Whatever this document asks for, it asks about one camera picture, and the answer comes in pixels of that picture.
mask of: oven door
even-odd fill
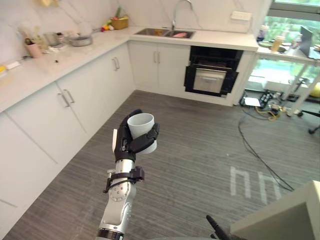
[[[186,92],[218,96],[230,93],[238,73],[228,67],[192,64],[186,67]]]

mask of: faucet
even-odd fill
[[[194,10],[194,6],[192,5],[192,2],[190,0],[179,0],[175,7],[174,7],[174,11],[173,11],[173,20],[172,20],[172,26],[171,26],[171,30],[174,31],[175,30],[175,27],[176,27],[176,17],[177,17],[177,9],[178,9],[178,5],[179,3],[181,2],[184,2],[186,1],[187,3],[190,4],[190,9],[193,11]]]

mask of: pink object in sink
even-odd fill
[[[176,35],[173,35],[174,38],[185,38],[187,36],[186,32],[180,32],[177,33]]]

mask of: window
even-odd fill
[[[320,1],[274,0],[268,16],[320,21]]]
[[[320,44],[320,0],[274,0],[264,22],[269,26],[265,41],[287,33],[285,42],[291,43],[300,33],[301,26],[304,26],[313,33],[312,43]],[[264,88],[269,88],[283,91],[284,85],[295,78],[302,66],[296,62],[259,59],[251,73],[247,89],[263,91]],[[319,67],[309,66],[303,77],[313,81],[319,71]],[[271,89],[275,85],[270,83],[283,84],[283,87]]]
[[[269,26],[269,31],[264,39],[265,41],[271,41],[275,36],[282,35],[282,33],[287,30],[288,34],[285,36],[285,41],[292,43],[293,39],[300,33],[301,26],[304,26],[313,33],[312,43],[320,44],[320,21],[266,16],[264,22]]]
[[[275,0],[274,2],[275,3],[286,3],[286,4],[320,6],[319,0]]]

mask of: basket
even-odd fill
[[[125,29],[129,25],[129,19],[128,18],[118,19],[118,20],[111,19],[111,25],[116,30]]]

